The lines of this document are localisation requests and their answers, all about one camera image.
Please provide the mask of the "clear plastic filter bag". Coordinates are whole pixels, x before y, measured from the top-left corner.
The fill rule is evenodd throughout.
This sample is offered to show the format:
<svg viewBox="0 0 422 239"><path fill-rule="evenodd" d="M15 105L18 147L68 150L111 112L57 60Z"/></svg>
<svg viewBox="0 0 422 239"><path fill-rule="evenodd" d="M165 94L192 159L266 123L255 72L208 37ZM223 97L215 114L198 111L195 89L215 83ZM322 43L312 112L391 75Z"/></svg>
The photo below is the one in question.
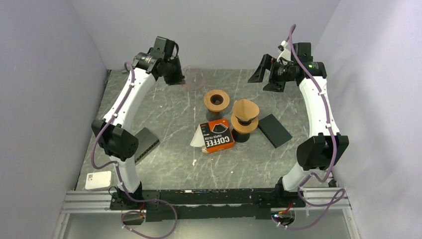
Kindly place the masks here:
<svg viewBox="0 0 422 239"><path fill-rule="evenodd" d="M185 82L182 85L186 91L198 91L206 85L204 68L199 66L187 66L182 69Z"/></svg>

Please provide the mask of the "brown paper coffee filter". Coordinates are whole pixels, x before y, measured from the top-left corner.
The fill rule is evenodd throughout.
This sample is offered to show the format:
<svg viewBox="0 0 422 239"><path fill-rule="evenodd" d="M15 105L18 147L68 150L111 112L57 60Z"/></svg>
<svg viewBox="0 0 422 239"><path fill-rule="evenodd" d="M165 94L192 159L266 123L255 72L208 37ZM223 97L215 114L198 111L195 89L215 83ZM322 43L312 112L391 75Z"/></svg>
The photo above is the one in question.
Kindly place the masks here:
<svg viewBox="0 0 422 239"><path fill-rule="evenodd" d="M240 121L252 121L260 113L260 109L257 104L247 99L240 99L234 102L233 114Z"/></svg>

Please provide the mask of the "blue ribbed glass dripper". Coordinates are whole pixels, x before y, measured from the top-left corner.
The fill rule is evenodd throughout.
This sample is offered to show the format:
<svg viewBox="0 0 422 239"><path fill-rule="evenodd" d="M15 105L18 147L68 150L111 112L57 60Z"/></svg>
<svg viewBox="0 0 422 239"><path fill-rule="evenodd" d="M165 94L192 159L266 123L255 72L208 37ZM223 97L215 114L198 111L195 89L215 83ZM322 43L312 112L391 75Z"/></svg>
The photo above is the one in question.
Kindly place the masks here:
<svg viewBox="0 0 422 239"><path fill-rule="evenodd" d="M250 125L250 124L252 123L252 121L253 121L253 119L251 119L251 120L241 120L241 119L237 119L237 120L238 120L238 123L239 123L240 125L243 125L243 126Z"/></svg>

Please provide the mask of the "white paper coffee filter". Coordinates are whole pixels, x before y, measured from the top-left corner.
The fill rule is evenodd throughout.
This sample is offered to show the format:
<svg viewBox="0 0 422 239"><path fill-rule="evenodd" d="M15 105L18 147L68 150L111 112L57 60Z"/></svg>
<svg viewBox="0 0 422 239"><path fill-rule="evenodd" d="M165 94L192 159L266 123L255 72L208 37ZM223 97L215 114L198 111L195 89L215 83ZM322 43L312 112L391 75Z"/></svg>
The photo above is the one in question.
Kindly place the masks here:
<svg viewBox="0 0 422 239"><path fill-rule="evenodd" d="M202 133L201 127L198 126L190 142L190 146L203 147L204 145L205 145L205 141L204 141L203 133Z"/></svg>

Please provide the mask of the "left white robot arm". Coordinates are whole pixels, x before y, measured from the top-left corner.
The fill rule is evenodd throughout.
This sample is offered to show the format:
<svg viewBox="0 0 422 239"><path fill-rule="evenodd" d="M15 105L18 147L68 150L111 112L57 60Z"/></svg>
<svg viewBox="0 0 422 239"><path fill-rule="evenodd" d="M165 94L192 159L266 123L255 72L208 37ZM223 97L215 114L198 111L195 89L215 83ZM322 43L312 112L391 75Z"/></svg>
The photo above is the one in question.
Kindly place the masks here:
<svg viewBox="0 0 422 239"><path fill-rule="evenodd" d="M139 146L139 139L131 133L135 113L148 91L159 78L164 78L167 85L180 85L185 77L179 58L179 45L168 38L156 37L153 47L144 53L138 53L131 62L125 62L128 79L117 100L102 119L92 122L95 146L100 146L110 161L104 165L95 163L95 152L91 152L91 164L94 169L109 165L115 167L118 188L125 191L123 202L130 209L142 205L141 181L136 173L134 155Z"/></svg>

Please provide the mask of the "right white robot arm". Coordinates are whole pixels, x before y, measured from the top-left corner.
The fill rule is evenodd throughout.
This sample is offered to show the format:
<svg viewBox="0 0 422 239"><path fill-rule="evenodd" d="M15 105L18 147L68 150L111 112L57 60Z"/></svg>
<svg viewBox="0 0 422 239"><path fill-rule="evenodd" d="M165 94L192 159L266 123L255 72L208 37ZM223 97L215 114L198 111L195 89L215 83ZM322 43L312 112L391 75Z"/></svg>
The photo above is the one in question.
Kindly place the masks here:
<svg viewBox="0 0 422 239"><path fill-rule="evenodd" d="M282 41L278 57L263 55L260 64L248 79L249 83L261 83L269 71L264 91L283 92L287 82L295 82L305 101L309 138L297 148L297 162L288 174L281 178L283 188L274 193L277 205L285 207L293 201L293 192L302 187L305 180L319 171L330 174L334 165L349 145L346 135L341 135L332 115L327 94L327 73L322 62L313 60L309 42L290 46Z"/></svg>

